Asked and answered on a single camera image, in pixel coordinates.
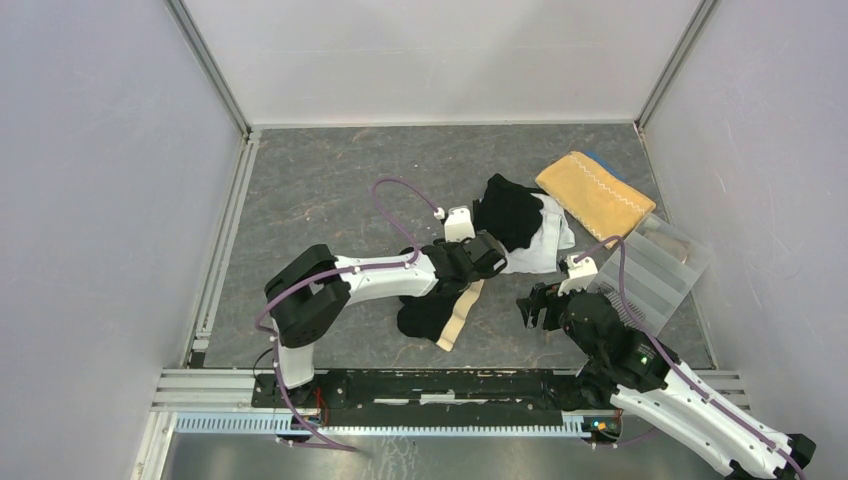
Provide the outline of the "aluminium frame rail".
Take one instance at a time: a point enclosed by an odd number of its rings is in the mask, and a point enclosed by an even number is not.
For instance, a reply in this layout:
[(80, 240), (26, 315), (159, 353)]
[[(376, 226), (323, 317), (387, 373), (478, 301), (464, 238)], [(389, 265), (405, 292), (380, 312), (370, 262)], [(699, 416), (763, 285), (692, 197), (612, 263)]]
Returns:
[[(176, 369), (162, 373), (153, 411), (173, 413), (180, 433), (270, 434), (302, 439), (309, 433), (287, 408), (259, 409), (251, 405), (254, 379), (269, 370)], [(334, 439), (344, 436), (545, 436), (586, 438), (591, 428), (613, 420), (584, 414), (562, 416), (557, 426), (533, 427), (324, 427), (317, 413), (303, 415)]]

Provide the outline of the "black underwear beige waistband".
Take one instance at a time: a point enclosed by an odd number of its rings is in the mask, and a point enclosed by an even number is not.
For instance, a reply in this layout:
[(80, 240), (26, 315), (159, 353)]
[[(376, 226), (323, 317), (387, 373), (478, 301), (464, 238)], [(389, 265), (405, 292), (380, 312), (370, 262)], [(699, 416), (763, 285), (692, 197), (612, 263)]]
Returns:
[(474, 282), (455, 295), (400, 297), (401, 308), (396, 317), (398, 330), (407, 337), (429, 340), (451, 352), (484, 284), (484, 280)]

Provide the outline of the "folded yellow towel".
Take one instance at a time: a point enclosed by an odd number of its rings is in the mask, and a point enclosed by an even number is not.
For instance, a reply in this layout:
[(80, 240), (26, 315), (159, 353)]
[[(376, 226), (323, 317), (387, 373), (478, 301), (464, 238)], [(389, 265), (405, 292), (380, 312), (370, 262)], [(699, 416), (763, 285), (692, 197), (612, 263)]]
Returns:
[(535, 182), (599, 241), (626, 237), (656, 208), (648, 196), (579, 151), (546, 167)]

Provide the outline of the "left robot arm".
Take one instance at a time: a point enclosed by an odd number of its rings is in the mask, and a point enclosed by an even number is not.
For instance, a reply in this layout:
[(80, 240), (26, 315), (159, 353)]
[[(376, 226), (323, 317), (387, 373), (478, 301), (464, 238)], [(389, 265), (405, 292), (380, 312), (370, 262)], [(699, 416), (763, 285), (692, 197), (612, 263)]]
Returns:
[(307, 248), (264, 286), (263, 311), (273, 319), (279, 373), (275, 392), (290, 407), (314, 394), (314, 344), (340, 313), (388, 297), (454, 296), (507, 266), (504, 249), (488, 233), (461, 241), (438, 239), (388, 257), (333, 254), (326, 244)]

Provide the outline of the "clear plastic organizer box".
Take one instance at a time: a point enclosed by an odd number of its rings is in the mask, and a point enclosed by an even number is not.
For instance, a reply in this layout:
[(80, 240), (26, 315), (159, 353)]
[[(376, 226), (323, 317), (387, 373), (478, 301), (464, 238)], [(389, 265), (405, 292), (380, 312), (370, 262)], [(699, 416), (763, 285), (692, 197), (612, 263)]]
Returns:
[(712, 251), (660, 217), (649, 214), (599, 268), (588, 290), (604, 294), (623, 322), (657, 336), (712, 260)]

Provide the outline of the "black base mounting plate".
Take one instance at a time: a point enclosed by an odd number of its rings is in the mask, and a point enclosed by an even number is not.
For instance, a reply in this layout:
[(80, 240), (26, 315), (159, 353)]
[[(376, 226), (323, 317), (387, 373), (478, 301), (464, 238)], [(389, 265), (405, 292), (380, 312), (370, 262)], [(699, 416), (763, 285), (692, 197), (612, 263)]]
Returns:
[(256, 375), (251, 405), (302, 415), (324, 427), (557, 426), (562, 416), (619, 418), (601, 390), (554, 369), (329, 369), (282, 394), (271, 373)]

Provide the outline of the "white underwear black waistband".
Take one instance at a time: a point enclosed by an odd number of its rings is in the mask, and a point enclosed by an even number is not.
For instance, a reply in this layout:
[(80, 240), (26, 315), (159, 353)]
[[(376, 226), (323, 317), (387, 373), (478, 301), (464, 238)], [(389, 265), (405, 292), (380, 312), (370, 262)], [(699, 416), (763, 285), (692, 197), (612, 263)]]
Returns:
[(532, 238), (529, 248), (508, 252), (504, 246), (507, 266), (505, 274), (547, 274), (557, 270), (557, 256), (562, 250), (575, 246), (575, 237), (567, 225), (564, 211), (550, 196), (541, 194), (543, 221)]

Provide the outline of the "blue cloth under towel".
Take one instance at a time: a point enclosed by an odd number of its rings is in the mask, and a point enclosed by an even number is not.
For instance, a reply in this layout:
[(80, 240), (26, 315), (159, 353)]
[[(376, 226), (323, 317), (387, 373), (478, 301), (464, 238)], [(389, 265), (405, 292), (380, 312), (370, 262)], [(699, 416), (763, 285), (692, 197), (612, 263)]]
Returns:
[(618, 179), (619, 181), (625, 182), (626, 179), (623, 175), (621, 175), (613, 166), (611, 166), (608, 162), (606, 162), (601, 156), (593, 151), (585, 151), (584, 154), (592, 159), (595, 163), (601, 166), (605, 171), (607, 171), (610, 175)]

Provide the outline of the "black crumpled underwear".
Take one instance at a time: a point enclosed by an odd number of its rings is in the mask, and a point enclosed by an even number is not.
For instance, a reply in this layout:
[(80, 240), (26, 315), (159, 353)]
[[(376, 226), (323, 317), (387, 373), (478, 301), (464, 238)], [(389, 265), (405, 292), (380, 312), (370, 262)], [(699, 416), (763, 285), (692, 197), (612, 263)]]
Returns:
[(543, 191), (506, 179), (500, 173), (487, 181), (479, 200), (472, 204), (476, 231), (485, 231), (498, 240), (508, 252), (529, 248), (541, 228)]

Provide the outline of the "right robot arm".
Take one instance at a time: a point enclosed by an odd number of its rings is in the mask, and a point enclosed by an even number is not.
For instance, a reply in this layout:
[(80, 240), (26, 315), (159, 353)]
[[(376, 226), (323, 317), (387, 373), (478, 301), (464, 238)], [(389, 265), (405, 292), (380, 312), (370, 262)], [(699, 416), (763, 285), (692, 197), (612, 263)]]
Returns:
[(516, 301), (524, 325), (563, 331), (586, 355), (576, 376), (591, 408), (629, 411), (727, 479), (800, 479), (817, 445), (772, 429), (702, 380), (677, 354), (621, 320), (603, 294), (539, 283)]

